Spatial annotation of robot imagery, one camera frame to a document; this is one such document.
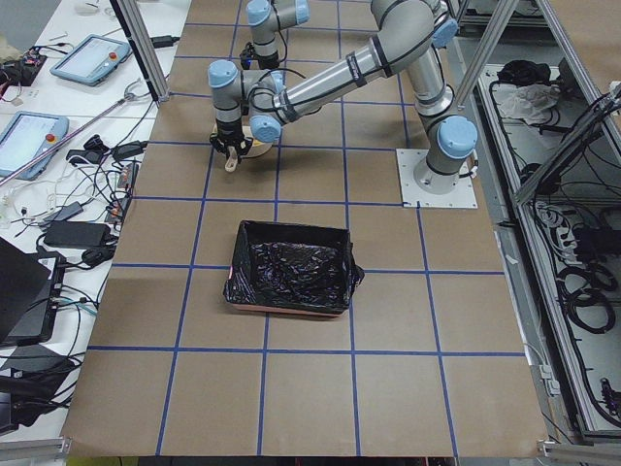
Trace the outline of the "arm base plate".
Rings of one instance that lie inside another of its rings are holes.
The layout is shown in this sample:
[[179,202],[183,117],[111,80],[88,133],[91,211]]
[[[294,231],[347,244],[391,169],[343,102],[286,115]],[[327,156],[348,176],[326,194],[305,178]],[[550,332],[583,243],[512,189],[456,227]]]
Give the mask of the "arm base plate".
[[464,161],[454,175],[439,175],[426,163],[424,149],[396,149],[402,206],[423,209],[478,208],[470,167]]

